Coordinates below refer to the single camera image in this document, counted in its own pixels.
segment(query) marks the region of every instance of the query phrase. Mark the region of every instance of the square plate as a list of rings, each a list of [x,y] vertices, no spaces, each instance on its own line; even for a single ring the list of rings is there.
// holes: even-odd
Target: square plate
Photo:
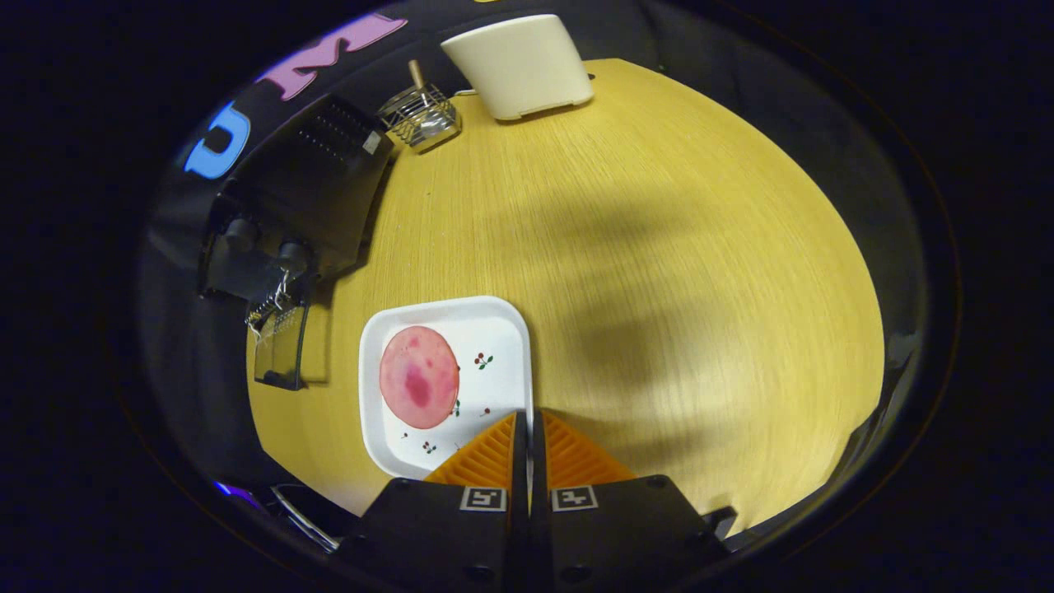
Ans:
[[[380,395],[380,358],[407,328],[437,332],[461,369],[457,403],[440,426],[409,427]],[[483,362],[475,363],[480,355]],[[531,411],[530,337],[520,312],[496,296],[386,310],[370,318],[358,345],[358,410],[370,457],[392,476],[424,479],[499,420]],[[533,419],[527,414],[527,434]]]

